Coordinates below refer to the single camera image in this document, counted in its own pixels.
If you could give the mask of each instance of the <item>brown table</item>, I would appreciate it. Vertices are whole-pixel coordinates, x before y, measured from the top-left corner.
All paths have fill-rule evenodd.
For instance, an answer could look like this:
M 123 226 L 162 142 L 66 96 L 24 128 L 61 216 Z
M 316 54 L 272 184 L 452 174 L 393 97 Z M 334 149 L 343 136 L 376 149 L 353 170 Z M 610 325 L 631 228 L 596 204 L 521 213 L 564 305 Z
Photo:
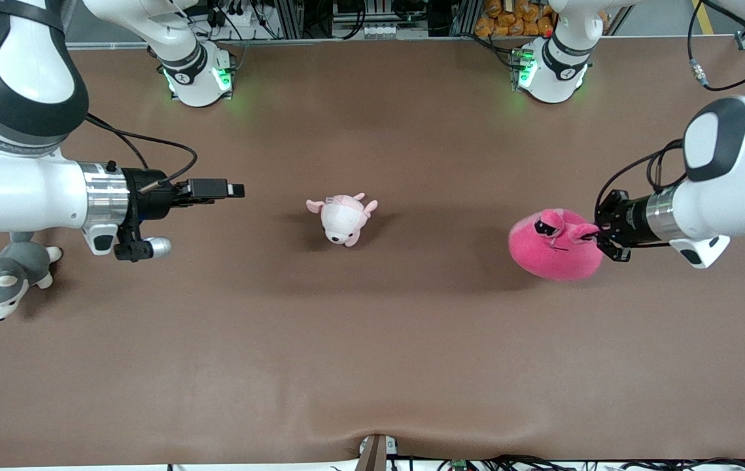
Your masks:
M 433 457 L 745 457 L 745 239 L 708 271 L 659 249 L 576 284 L 506 250 L 525 215 L 591 215 L 722 96 L 684 48 L 603 41 L 562 105 L 514 95 L 466 42 L 253 48 L 207 109 L 169 101 L 144 51 L 75 54 L 94 113 L 189 143 L 192 176 L 249 195 L 145 224 L 165 260 L 41 236 L 66 254 L 0 323 L 0 466 L 336 460 L 376 432 Z M 732 38 L 695 50 L 713 83 L 745 75 Z M 64 150 L 136 165 L 89 125 Z M 640 171 L 618 186 L 647 192 Z M 333 247 L 304 202 L 360 191 L 379 212 Z

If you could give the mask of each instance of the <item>yellow stripe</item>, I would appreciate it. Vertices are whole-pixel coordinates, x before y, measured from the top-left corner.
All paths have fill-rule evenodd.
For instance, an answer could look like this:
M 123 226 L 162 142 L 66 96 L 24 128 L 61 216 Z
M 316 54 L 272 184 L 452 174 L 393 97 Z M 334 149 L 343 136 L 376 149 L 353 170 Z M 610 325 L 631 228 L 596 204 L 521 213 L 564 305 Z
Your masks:
M 692 0 L 692 5 L 697 7 L 698 0 Z M 701 25 L 701 33 L 704 33 L 704 35 L 715 35 L 710 23 L 710 16 L 706 14 L 706 6 L 703 3 L 701 3 L 701 8 L 698 9 L 698 24 Z

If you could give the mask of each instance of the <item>stuffed animal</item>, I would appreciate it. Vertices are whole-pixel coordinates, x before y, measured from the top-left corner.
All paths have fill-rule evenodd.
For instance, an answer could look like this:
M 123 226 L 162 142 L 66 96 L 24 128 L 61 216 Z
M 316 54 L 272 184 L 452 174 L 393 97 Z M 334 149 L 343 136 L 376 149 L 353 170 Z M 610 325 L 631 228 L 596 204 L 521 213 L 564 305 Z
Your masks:
M 10 233 L 10 243 L 0 253 L 0 320 L 14 313 L 29 287 L 52 285 L 50 263 L 61 258 L 61 249 L 43 247 L 32 242 L 32 236 L 31 232 Z
M 322 230 L 326 238 L 334 244 L 343 244 L 346 247 L 358 243 L 360 228 L 366 225 L 372 211 L 378 207 L 377 201 L 370 201 L 364 207 L 360 201 L 366 194 L 338 194 L 325 201 L 307 200 L 305 205 L 309 211 L 321 215 Z
M 582 280 L 602 263 L 599 227 L 569 209 L 545 209 L 518 221 L 509 232 L 509 252 L 524 270 L 555 281 Z

